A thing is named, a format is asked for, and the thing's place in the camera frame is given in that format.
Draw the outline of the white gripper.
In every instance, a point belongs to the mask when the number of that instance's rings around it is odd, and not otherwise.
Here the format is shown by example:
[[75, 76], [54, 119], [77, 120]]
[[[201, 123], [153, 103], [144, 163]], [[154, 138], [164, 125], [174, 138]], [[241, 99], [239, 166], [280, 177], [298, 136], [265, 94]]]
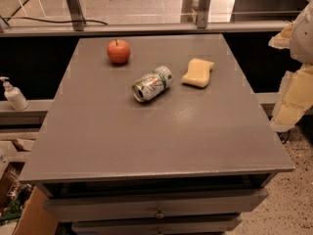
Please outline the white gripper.
[[286, 71], [282, 78], [279, 99], [270, 125], [276, 132], [294, 128], [313, 106], [313, 0], [293, 23], [273, 36], [268, 45], [276, 49], [291, 49], [291, 57], [303, 63], [296, 72]]

